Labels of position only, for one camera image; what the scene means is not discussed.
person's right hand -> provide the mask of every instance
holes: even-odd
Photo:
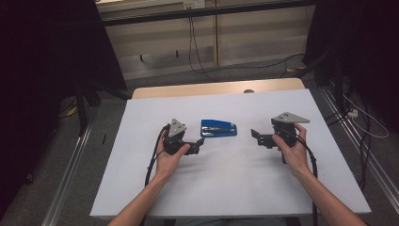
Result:
[[[306,141],[306,129],[298,123],[295,123],[295,128],[299,131],[299,136]],[[279,151],[284,153],[285,161],[294,176],[297,176],[299,173],[310,172],[307,160],[307,151],[301,143],[296,142],[293,147],[289,147],[279,135],[275,134],[272,138],[279,146]]]

white tabletop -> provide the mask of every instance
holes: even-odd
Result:
[[[355,213],[369,213],[370,207],[316,103],[303,89],[128,101],[90,215],[114,217],[142,190],[154,142],[172,118],[186,125],[185,141],[200,138],[202,119],[231,121],[237,125],[238,136],[207,138],[198,155],[184,156],[149,217],[311,214],[311,199],[281,163],[280,153],[258,146],[250,134],[250,129],[272,134],[270,119],[285,111],[311,120],[303,125],[317,158],[320,181]]]

gray carpet floor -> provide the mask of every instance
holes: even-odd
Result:
[[[240,65],[264,66],[279,62],[257,62]],[[300,57],[288,61],[288,67],[300,66]],[[208,75],[217,81],[239,81],[278,78],[284,72],[284,64],[270,68],[234,68],[215,71]],[[215,82],[202,73],[184,72],[159,77],[141,78],[127,81],[132,94],[136,88],[168,86],[181,84],[197,84]],[[305,86],[311,90],[311,94],[317,103],[323,116],[333,113],[322,95],[321,88],[317,88],[311,75],[303,79]],[[103,101],[100,106],[88,107],[87,110],[96,112],[96,115],[89,135],[88,143],[80,159],[78,168],[73,177],[73,183],[68,193],[68,198],[63,204],[57,225],[106,225],[107,221],[91,218],[89,212],[94,202],[99,184],[102,180],[107,159],[112,151],[113,142],[117,135],[120,120],[124,112],[125,102],[106,94],[100,93]],[[344,158],[350,169],[360,172],[359,154],[354,144],[348,139],[347,134],[335,123],[329,126],[331,134],[336,139]],[[57,186],[63,176],[65,169],[72,156],[79,132],[79,120],[76,114],[59,122],[59,126],[45,155],[34,171],[34,181],[31,185],[23,186],[13,204],[9,207],[0,226],[6,225],[41,225],[49,208],[52,198],[56,194]],[[399,160],[399,137],[397,133],[391,133],[387,139],[373,138],[372,152],[390,175],[392,180],[399,184],[399,173],[396,163]],[[399,215],[392,207],[390,201],[382,191],[381,187],[368,172],[367,184],[364,196],[370,204],[373,213],[361,216],[371,225],[397,225]],[[302,225],[312,225],[311,217],[300,217]],[[320,225],[326,225],[320,219]],[[163,225],[162,220],[151,220],[150,225]]]

